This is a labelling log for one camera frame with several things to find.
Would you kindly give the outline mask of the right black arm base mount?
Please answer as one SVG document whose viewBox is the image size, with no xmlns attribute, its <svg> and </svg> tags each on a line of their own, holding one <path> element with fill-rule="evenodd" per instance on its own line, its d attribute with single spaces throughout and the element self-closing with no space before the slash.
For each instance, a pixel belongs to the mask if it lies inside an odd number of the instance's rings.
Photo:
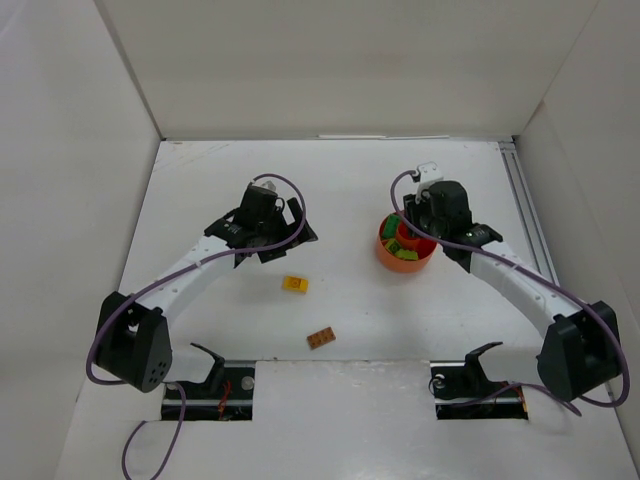
<svg viewBox="0 0 640 480">
<path fill-rule="evenodd" d="M 507 390 L 507 381 L 491 381 L 481 366 L 481 355 L 500 345 L 487 343 L 462 360 L 430 362 L 428 389 L 438 420 L 529 419 L 522 389 Z"/>
</svg>

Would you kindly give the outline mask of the long green lego brick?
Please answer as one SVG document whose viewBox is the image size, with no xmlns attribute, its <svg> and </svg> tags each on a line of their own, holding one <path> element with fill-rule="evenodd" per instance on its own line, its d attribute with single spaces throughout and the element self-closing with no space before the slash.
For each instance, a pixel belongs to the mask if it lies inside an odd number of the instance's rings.
<svg viewBox="0 0 640 480">
<path fill-rule="evenodd" d="M 393 239 L 400 224 L 401 219 L 396 214 L 388 215 L 382 223 L 380 238 L 383 240 Z"/>
</svg>

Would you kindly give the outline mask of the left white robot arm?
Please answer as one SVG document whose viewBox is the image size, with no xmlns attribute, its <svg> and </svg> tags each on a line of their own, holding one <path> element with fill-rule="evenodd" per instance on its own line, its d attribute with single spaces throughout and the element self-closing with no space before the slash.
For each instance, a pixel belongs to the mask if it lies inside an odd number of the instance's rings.
<svg viewBox="0 0 640 480">
<path fill-rule="evenodd" d="M 111 374 L 109 384 L 142 393 L 162 384 L 214 392 L 222 381 L 223 358 L 197 343 L 175 347 L 171 331 L 179 316 L 217 279 L 251 256 L 267 263 L 317 238 L 306 219 L 302 195 L 288 200 L 267 185 L 251 182 L 240 205 L 209 225 L 188 252 L 140 291 L 113 292 L 101 305 L 86 363 Z"/>
</svg>

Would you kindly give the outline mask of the lime lego with yellow studs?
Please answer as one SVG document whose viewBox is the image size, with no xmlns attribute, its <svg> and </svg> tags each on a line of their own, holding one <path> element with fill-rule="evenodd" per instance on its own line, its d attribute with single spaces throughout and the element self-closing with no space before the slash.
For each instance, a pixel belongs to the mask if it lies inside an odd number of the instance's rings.
<svg viewBox="0 0 640 480">
<path fill-rule="evenodd" d="M 396 254 L 397 251 L 401 249 L 400 244 L 395 239 L 389 239 L 385 244 L 384 248 L 392 254 Z"/>
</svg>

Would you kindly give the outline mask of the small lime lego brick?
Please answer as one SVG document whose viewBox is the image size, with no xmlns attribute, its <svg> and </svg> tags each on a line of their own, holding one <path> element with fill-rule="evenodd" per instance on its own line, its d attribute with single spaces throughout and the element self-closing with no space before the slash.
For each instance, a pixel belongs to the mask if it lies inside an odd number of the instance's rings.
<svg viewBox="0 0 640 480">
<path fill-rule="evenodd" d="M 403 261 L 418 261 L 419 254 L 416 251 L 400 249 L 395 256 Z"/>
</svg>

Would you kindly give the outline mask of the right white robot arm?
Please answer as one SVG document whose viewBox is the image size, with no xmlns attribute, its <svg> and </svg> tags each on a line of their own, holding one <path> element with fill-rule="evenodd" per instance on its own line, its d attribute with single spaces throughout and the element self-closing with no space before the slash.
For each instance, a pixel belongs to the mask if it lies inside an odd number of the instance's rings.
<svg viewBox="0 0 640 480">
<path fill-rule="evenodd" d="M 543 339 L 536 357 L 498 356 L 482 371 L 493 380 L 539 387 L 559 401 L 621 406 L 631 378 L 613 309 L 585 303 L 522 262 L 497 231 L 473 221 L 459 182 L 407 174 L 416 191 L 393 204 L 403 224 L 441 245 L 449 260 L 497 291 Z"/>
</svg>

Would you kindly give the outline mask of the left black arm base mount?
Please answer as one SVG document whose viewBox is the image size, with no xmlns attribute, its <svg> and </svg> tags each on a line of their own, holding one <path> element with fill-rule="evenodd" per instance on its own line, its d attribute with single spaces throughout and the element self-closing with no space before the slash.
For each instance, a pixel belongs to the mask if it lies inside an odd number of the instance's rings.
<svg viewBox="0 0 640 480">
<path fill-rule="evenodd" d="M 227 360 L 192 343 L 173 351 L 165 380 L 179 384 L 185 393 L 186 421 L 250 421 L 256 363 Z"/>
</svg>

